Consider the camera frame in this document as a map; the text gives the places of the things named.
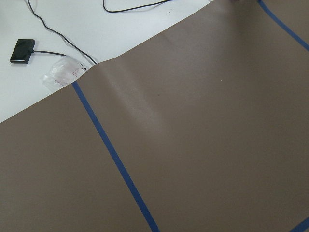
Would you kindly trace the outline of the brown paper table mat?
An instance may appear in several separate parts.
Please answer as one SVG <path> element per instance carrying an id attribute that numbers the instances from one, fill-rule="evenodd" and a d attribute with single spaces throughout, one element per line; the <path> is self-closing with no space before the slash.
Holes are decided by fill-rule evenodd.
<path id="1" fill-rule="evenodd" d="M 0 125 L 3 232 L 306 232 L 306 0 L 216 0 Z"/>

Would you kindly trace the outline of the clear plastic bag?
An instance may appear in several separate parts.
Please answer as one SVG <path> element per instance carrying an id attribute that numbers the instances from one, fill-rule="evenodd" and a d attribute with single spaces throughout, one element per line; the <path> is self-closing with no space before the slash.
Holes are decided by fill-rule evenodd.
<path id="1" fill-rule="evenodd" d="M 87 67 L 70 56 L 64 56 L 61 60 L 53 64 L 50 71 L 41 78 L 41 82 L 51 92 L 70 85 L 79 79 Z"/>

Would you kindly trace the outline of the small black puck device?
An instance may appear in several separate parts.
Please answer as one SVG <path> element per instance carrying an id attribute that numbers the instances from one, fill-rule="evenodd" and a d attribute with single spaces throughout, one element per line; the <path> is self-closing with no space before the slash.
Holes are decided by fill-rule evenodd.
<path id="1" fill-rule="evenodd" d="M 34 39 L 18 39 L 11 55 L 10 62 L 18 64 L 28 64 L 34 46 Z"/>

